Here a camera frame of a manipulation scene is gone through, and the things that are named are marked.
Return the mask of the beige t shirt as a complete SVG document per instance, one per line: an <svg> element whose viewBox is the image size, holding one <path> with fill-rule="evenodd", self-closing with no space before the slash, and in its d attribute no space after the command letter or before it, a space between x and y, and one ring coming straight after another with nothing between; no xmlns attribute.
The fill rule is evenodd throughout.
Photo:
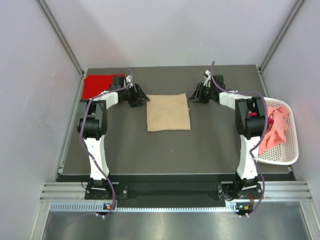
<svg viewBox="0 0 320 240"><path fill-rule="evenodd" d="M148 95L146 125L149 132L189 131L191 120L185 93Z"/></svg>

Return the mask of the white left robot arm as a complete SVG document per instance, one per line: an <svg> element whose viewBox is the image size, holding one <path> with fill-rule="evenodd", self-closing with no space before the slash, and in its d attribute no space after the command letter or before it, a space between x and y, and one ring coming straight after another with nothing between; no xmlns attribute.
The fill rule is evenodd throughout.
<svg viewBox="0 0 320 240"><path fill-rule="evenodd" d="M76 129L80 144L86 150L90 162L90 175L86 187L88 199L106 199L114 192L105 153L107 110L120 102L127 102L134 108L149 100L140 85L133 83L133 75L129 74L113 76L107 89L89 99L79 101Z"/></svg>

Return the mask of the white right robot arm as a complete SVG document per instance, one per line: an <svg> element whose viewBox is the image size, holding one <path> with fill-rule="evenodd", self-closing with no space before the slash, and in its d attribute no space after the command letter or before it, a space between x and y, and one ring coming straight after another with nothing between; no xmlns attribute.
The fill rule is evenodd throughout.
<svg viewBox="0 0 320 240"><path fill-rule="evenodd" d="M258 187L257 160L259 146L269 126L265 98L258 92L227 90L221 74L204 73L204 82L197 84L189 98L195 103L217 104L235 111L235 128L240 136L240 160L233 181L233 192L245 198Z"/></svg>

